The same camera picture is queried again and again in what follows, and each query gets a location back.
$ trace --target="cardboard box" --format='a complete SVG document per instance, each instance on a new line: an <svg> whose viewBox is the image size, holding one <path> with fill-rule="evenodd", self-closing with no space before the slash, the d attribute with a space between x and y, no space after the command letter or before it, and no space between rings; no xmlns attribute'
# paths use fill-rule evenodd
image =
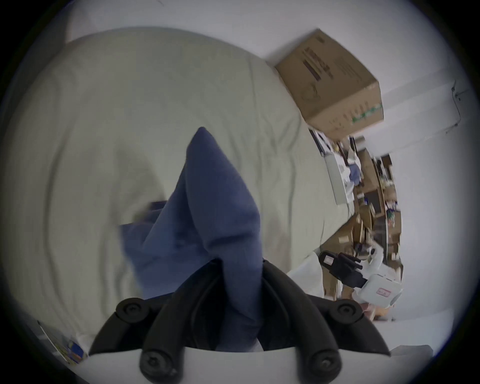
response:
<svg viewBox="0 0 480 384"><path fill-rule="evenodd" d="M373 224L375 222L375 209L372 204L361 205L359 207L360 218L363 222L363 226L370 231L373 230Z"/></svg>
<svg viewBox="0 0 480 384"><path fill-rule="evenodd" d="M385 201L397 201L395 185L391 185L384 189L384 198Z"/></svg>
<svg viewBox="0 0 480 384"><path fill-rule="evenodd" d="M399 244L388 244L387 254L398 253Z"/></svg>
<svg viewBox="0 0 480 384"><path fill-rule="evenodd" d="M400 234L388 233L388 244L398 244L400 243Z"/></svg>
<svg viewBox="0 0 480 384"><path fill-rule="evenodd" d="M377 190L380 187L375 166L372 158L366 149L358 151L358 157L361 164L361 172L363 174L363 186L360 187L362 193L368 193Z"/></svg>
<svg viewBox="0 0 480 384"><path fill-rule="evenodd" d="M320 30L276 69L305 121L332 140L341 140L384 118L378 81Z"/></svg>
<svg viewBox="0 0 480 384"><path fill-rule="evenodd" d="M363 221L360 220L359 223L355 224L353 227L353 242L354 243L363 243L365 240L365 231L363 229Z"/></svg>
<svg viewBox="0 0 480 384"><path fill-rule="evenodd" d="M361 223L360 215L353 215L340 229L320 246L322 251L345 252L353 245L353 229Z"/></svg>

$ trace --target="white device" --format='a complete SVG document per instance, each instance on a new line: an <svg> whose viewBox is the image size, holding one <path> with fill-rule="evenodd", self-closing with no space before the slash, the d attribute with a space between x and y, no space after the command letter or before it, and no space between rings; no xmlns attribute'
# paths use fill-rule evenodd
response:
<svg viewBox="0 0 480 384"><path fill-rule="evenodd" d="M383 264L384 249L373 242L373 250L357 269L367 282L353 289L352 298L358 303L370 303L380 308L391 307L402 294L402 284L397 281L393 268Z"/></svg>

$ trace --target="black bolt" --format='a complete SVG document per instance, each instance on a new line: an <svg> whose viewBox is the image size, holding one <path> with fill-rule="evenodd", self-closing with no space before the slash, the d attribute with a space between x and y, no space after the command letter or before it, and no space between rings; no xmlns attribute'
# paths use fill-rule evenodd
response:
<svg viewBox="0 0 480 384"><path fill-rule="evenodd" d="M310 362L310 369L317 375L332 374L339 370L340 361L334 352L324 351L315 354Z"/></svg>
<svg viewBox="0 0 480 384"><path fill-rule="evenodd" d="M343 304L338 307L338 312L343 316L353 316L356 311L353 305Z"/></svg>
<svg viewBox="0 0 480 384"><path fill-rule="evenodd" d="M130 303L125 306L124 310L125 310L125 313L129 315L133 313L137 313L140 311L140 305L138 305L137 303Z"/></svg>
<svg viewBox="0 0 480 384"><path fill-rule="evenodd" d="M176 372L170 357L157 351L142 353L140 369L148 376L173 376Z"/></svg>

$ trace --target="white bed sheet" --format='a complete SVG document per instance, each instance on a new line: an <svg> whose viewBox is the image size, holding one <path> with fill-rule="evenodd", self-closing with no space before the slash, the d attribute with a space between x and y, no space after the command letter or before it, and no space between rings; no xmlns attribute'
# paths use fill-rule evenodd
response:
<svg viewBox="0 0 480 384"><path fill-rule="evenodd" d="M347 220L263 60L178 30L87 36L37 77L2 149L2 262L24 310L66 335L94 335L119 301L138 296L117 227L169 197L200 126L245 180L264 257L283 271Z"/></svg>

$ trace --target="blue cloth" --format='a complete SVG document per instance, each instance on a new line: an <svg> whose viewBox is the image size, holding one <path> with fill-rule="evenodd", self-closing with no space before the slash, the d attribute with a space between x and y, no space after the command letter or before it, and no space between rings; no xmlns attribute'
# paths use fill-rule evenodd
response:
<svg viewBox="0 0 480 384"><path fill-rule="evenodd" d="M350 168L350 181L355 185L359 185L361 181L360 168L357 164L351 164Z"/></svg>
<svg viewBox="0 0 480 384"><path fill-rule="evenodd" d="M214 258L228 304L217 350L247 351L262 324L262 244L257 206L213 136L199 128L175 191L121 226L123 247L148 299L175 291Z"/></svg>

